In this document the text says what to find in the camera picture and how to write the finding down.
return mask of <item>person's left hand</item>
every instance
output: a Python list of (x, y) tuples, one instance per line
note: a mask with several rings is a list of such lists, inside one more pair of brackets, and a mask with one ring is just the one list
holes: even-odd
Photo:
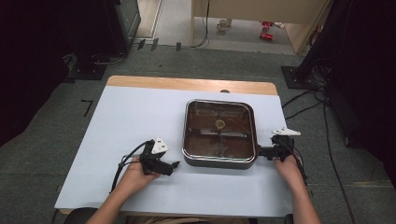
[(142, 164), (139, 162), (139, 158), (134, 157), (132, 159), (132, 163), (128, 165), (114, 191), (120, 193), (123, 197), (128, 198), (160, 176), (160, 174), (156, 173), (145, 175), (143, 173)]

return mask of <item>person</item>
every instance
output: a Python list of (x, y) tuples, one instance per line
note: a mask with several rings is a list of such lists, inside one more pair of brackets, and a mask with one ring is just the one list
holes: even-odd
[[(300, 174), (294, 157), (288, 156), (283, 162), (279, 159), (275, 159), (274, 161), (278, 173), (286, 180), (290, 187), (292, 198), (293, 223), (320, 223), (318, 214), (313, 204), (311, 203), (308, 192), (305, 188), (303, 178)], [(121, 207), (128, 200), (128, 198), (136, 194), (139, 190), (146, 187), (149, 183), (151, 183), (151, 181), (155, 180), (159, 176), (159, 174), (155, 173), (144, 175), (142, 165), (140, 162), (138, 162), (138, 158), (133, 158), (133, 162), (128, 165), (119, 184), (108, 195), (105, 202), (91, 216), (87, 223), (114, 223)], [(217, 218), (217, 220), (215, 220), (214, 222), (211, 222), (210, 220), (214, 219), (183, 217), (174, 221), (170, 221), (169, 218), (166, 217), (149, 217), (148, 219), (145, 219), (141, 222), (135, 220), (134, 223), (248, 223), (246, 222), (246, 220), (241, 220), (241, 218), (228, 218), (226, 220), (221, 220), (221, 218)]]

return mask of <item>hand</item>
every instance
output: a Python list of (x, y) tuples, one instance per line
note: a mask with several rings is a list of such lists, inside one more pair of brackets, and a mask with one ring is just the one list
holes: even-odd
[(156, 173), (145, 175), (143, 173), (142, 164), (139, 162), (139, 158), (134, 157), (132, 159), (132, 163), (128, 165), (114, 191), (120, 193), (123, 197), (128, 198), (160, 176), (160, 174)]
[(283, 162), (279, 158), (274, 159), (279, 174), (288, 182), (289, 186), (303, 184), (303, 177), (297, 166), (297, 161), (289, 155)]

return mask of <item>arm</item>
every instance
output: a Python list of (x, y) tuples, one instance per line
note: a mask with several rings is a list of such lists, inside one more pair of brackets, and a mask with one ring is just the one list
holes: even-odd
[(275, 164), (277, 171), (286, 180), (291, 190), (293, 222), (295, 224), (320, 223), (294, 157), (288, 156), (283, 162), (275, 160)]
[(159, 174), (144, 175), (142, 164), (138, 161), (138, 158), (134, 158), (128, 165), (119, 184), (87, 223), (113, 223), (126, 200), (160, 176)]

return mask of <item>white floor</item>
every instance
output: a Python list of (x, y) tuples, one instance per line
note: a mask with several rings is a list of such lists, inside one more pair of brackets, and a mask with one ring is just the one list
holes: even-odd
[[(145, 14), (141, 8), (142, 18)], [(194, 43), (197, 46), (205, 37), (205, 18), (195, 18)], [(262, 25), (259, 21), (236, 21), (225, 33), (217, 29), (219, 19), (208, 19), (208, 40), (200, 47), (205, 49), (225, 49), (253, 51), (277, 54), (295, 54), (284, 28), (272, 26), (266, 33), (274, 36), (273, 40), (260, 39)], [(163, 0), (159, 11), (158, 22), (154, 27), (149, 42), (159, 38), (159, 45), (175, 46), (180, 42), (184, 47), (191, 46), (191, 0)]]

